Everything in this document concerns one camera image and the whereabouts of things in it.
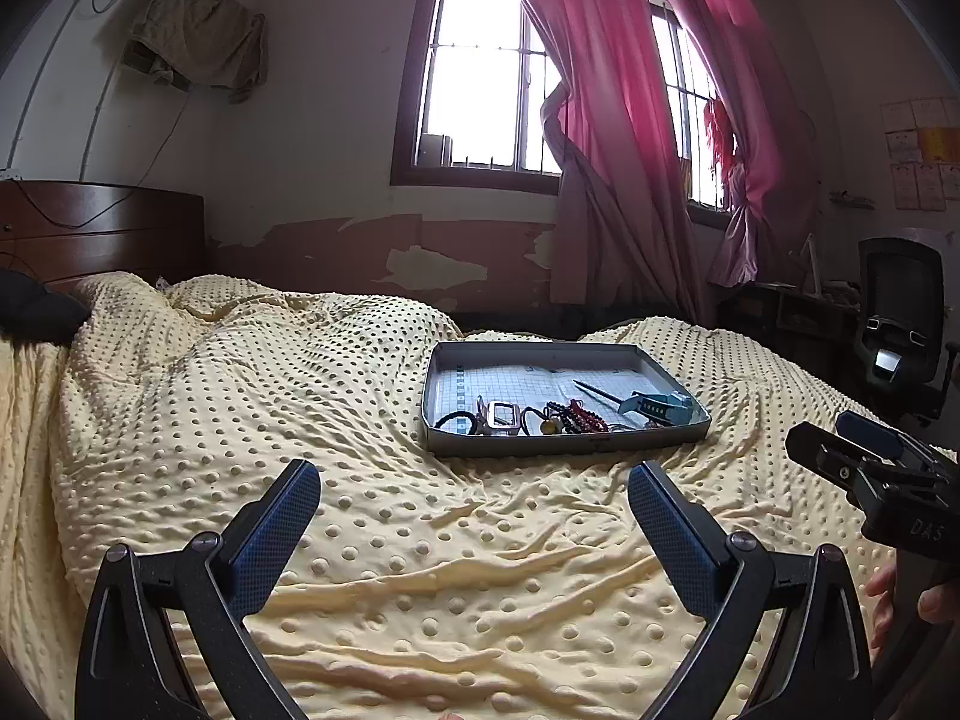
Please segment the light blue smartwatch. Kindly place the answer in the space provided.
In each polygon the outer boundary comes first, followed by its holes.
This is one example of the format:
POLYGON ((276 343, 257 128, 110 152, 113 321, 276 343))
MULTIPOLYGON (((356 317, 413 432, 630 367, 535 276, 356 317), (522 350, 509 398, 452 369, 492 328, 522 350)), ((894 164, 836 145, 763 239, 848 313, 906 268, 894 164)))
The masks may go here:
POLYGON ((693 411, 693 400, 679 394, 645 395, 635 392, 619 405, 620 415, 640 413, 661 426, 685 426, 693 418, 693 411))

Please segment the yellow bead cord pendant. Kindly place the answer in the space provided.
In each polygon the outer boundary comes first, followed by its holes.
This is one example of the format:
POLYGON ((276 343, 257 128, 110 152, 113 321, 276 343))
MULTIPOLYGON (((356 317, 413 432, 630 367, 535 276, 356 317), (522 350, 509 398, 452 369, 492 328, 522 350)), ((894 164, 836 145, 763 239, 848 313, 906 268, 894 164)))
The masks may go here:
POLYGON ((569 410, 566 406, 549 401, 542 411, 539 411, 540 434, 542 436, 561 436, 568 432, 569 410))

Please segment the mauve hair claw clip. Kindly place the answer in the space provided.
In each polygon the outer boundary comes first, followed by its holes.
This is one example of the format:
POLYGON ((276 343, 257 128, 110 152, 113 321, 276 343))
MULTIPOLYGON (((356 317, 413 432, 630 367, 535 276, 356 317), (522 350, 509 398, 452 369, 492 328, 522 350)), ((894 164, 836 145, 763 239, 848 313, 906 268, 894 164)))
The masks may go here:
POLYGON ((519 436, 524 431, 523 408, 507 401, 477 398, 477 433, 480 436, 519 436))

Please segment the black hair stick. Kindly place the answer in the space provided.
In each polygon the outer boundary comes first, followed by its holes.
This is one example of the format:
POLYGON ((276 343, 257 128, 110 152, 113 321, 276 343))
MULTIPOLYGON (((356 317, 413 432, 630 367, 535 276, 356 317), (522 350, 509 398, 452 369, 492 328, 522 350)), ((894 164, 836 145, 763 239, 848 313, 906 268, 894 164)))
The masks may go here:
POLYGON ((605 398, 608 401, 612 401, 612 403, 615 403, 617 406, 620 406, 623 403, 623 398, 615 397, 615 395, 609 394, 605 390, 602 390, 602 388, 596 387, 596 385, 590 385, 590 383, 585 383, 582 380, 575 380, 573 383, 576 385, 576 387, 581 388, 581 390, 584 390, 588 394, 605 398))

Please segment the dark cluttered desk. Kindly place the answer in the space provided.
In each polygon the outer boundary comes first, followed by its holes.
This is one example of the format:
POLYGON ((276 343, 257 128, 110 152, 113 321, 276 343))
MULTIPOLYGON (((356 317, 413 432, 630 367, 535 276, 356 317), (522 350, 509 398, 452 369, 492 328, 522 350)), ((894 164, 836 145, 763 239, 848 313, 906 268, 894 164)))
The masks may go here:
POLYGON ((745 335, 836 388, 861 374, 857 309, 774 284, 744 284, 716 307, 724 330, 745 335))

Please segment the black office chair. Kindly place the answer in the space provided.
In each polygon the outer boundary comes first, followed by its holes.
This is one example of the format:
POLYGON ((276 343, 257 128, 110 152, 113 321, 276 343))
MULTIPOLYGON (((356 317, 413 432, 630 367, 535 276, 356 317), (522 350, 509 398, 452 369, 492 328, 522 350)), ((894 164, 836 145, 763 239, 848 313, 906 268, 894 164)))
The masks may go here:
POLYGON ((877 410, 929 426, 946 406, 958 344, 946 340, 946 273, 939 250, 907 238, 857 244, 857 355, 877 410))

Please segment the tied pink curtain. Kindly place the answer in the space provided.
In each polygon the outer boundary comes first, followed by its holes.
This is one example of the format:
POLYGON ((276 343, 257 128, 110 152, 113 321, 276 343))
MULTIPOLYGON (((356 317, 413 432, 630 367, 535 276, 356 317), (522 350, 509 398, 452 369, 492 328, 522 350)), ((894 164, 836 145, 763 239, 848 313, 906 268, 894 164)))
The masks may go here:
POLYGON ((669 0, 708 67, 727 138, 715 146, 731 219, 709 281, 788 281, 817 216, 818 166, 788 75, 752 0, 669 0))

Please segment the grid paper sheet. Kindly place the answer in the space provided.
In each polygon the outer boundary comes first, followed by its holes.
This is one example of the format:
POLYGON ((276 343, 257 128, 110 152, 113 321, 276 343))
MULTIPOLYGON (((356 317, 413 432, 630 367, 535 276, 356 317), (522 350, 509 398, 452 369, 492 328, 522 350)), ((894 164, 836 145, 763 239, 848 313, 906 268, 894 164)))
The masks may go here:
POLYGON ((555 401, 574 410, 573 403, 581 410, 589 411, 601 418, 610 431, 639 431, 645 427, 661 426, 649 421, 640 413, 620 415, 619 407, 605 398, 588 394, 574 385, 582 380, 590 385, 602 388, 619 398, 628 398, 635 392, 640 394, 679 394, 680 387, 669 377, 654 374, 649 369, 630 371, 630 369, 551 369, 528 364, 506 364, 506 366, 467 367, 465 364, 439 369, 428 377, 423 406, 431 426, 438 424, 452 413, 455 418, 444 426, 448 433, 466 436, 472 423, 469 418, 460 416, 460 411, 469 413, 477 419, 477 398, 485 401, 507 401, 523 408, 524 421, 527 424, 524 433, 535 436, 540 433, 539 411, 549 401, 555 401))

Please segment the cream dotted blanket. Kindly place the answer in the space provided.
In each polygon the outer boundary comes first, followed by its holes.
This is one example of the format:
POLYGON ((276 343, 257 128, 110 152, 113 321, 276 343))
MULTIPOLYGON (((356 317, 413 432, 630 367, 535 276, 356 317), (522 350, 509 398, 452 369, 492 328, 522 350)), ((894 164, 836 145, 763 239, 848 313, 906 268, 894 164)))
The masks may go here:
POLYGON ((2 340, 2 649, 49 717, 104 551, 180 550, 297 458, 322 497, 247 629, 309 717, 636 718, 690 652, 635 454, 428 450, 438 309, 228 277, 78 294, 71 343, 2 340))

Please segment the dark pillow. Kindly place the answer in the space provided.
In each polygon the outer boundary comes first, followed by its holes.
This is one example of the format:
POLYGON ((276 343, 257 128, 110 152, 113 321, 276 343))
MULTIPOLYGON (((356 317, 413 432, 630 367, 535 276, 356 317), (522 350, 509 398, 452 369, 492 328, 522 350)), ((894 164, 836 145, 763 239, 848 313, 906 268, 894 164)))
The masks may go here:
POLYGON ((3 268, 0 327, 3 335, 32 343, 70 346, 91 310, 70 294, 50 291, 20 271, 3 268))

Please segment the grey cardboard tray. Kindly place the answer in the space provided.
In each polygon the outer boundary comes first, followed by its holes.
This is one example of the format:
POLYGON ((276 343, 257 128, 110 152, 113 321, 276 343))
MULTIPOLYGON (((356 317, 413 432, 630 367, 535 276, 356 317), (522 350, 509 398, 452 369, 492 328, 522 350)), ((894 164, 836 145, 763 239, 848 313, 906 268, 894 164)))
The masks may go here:
POLYGON ((698 442, 711 416, 634 344, 449 341, 421 399, 438 457, 651 450, 698 442))

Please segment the barred window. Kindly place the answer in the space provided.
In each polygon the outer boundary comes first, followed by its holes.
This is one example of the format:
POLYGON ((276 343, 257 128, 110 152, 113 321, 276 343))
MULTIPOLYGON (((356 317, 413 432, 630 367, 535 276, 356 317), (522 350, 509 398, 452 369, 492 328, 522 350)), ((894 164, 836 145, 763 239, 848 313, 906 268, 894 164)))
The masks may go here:
POLYGON ((729 99, 732 57, 722 0, 649 0, 692 220, 721 231, 737 206, 740 167, 729 99))
POLYGON ((558 80, 523 0, 415 0, 391 182, 558 192, 540 122, 558 80))

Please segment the dark wooden headboard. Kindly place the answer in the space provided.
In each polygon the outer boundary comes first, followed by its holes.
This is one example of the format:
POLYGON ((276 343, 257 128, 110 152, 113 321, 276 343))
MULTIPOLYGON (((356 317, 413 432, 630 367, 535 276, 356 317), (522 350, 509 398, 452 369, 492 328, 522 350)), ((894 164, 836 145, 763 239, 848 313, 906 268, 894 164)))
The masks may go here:
POLYGON ((87 182, 2 182, 2 265, 55 291, 127 271, 149 283, 210 270, 203 199, 87 182))

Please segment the wall paper notes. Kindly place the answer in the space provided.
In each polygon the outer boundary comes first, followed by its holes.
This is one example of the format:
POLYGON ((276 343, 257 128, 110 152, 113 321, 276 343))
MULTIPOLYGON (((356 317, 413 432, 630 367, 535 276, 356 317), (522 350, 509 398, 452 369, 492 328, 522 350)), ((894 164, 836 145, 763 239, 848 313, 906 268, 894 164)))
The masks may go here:
POLYGON ((946 211, 957 203, 958 99, 884 104, 880 115, 896 210, 946 211))

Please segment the cloth-covered wall unit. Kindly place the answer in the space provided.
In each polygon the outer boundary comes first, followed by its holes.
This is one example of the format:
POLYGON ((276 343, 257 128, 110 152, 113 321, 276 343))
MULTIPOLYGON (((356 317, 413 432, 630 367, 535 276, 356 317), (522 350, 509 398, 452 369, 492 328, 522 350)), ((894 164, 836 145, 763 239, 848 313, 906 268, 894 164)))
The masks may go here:
POLYGON ((148 0, 122 64, 161 85, 224 89, 242 103, 267 82, 267 18, 239 0, 148 0))

